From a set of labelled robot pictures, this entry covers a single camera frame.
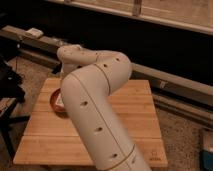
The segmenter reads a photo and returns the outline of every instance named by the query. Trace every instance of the floor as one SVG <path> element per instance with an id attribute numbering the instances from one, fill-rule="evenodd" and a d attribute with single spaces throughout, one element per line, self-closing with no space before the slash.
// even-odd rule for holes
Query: floor
<path id="1" fill-rule="evenodd" d="M 15 67 L 16 59 L 9 64 Z M 17 58 L 17 72 L 24 78 L 22 87 L 26 91 L 26 102 L 19 105 L 13 115 L 26 115 L 32 111 L 33 104 L 43 82 L 47 77 L 56 76 L 51 74 L 51 69 L 33 63 L 21 57 Z M 168 168 L 154 168 L 154 171 L 199 171 L 199 131 L 203 125 L 184 119 L 156 108 L 163 140 L 165 143 L 166 155 L 168 158 Z M 14 146 L 17 148 L 26 123 L 13 126 L 11 137 Z M 43 166 L 18 166 L 14 165 L 5 149 L 2 138 L 0 138 L 0 170 L 5 171 L 95 171 L 95 168 L 79 167 L 43 167 Z"/>

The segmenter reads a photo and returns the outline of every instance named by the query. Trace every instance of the robot arm segment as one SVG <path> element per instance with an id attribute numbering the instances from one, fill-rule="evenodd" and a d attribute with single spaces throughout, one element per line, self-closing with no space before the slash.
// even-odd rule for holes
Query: robot arm segment
<path id="1" fill-rule="evenodd" d="M 61 47 L 57 54 L 69 73 L 61 84 L 65 108 L 97 169 L 150 171 L 107 101 L 130 77 L 128 58 L 119 52 L 79 46 Z M 84 67 L 72 72 L 73 68 L 66 68 L 70 63 Z"/>

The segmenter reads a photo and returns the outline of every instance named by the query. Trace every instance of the chair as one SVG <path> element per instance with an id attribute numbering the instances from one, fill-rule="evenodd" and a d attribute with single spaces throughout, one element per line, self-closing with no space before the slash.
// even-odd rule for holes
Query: chair
<path id="1" fill-rule="evenodd" d="M 25 101 L 25 92 L 19 87 L 21 83 L 21 77 L 0 58 L 0 100 L 3 98 L 14 98 L 12 103 L 4 111 L 0 111 L 0 132 L 11 159 L 15 155 L 9 135 L 11 124 L 24 122 L 29 119 L 29 116 L 10 117 L 16 105 Z"/>

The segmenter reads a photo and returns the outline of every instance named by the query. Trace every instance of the black wall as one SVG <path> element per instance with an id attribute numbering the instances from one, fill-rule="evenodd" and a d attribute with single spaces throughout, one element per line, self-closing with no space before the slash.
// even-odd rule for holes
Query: black wall
<path id="1" fill-rule="evenodd" d="M 90 49 L 122 51 L 135 63 L 213 85 L 213 36 L 42 0 L 0 3 L 11 25 L 36 27 Z"/>

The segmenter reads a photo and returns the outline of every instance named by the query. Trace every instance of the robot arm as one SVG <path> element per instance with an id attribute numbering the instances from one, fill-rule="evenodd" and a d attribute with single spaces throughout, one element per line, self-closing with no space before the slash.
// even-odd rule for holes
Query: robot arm
<path id="1" fill-rule="evenodd" d="M 122 53 L 63 46 L 61 95 L 85 147 L 98 170 L 151 171 L 128 136 L 107 96 L 128 81 L 131 63 Z"/>

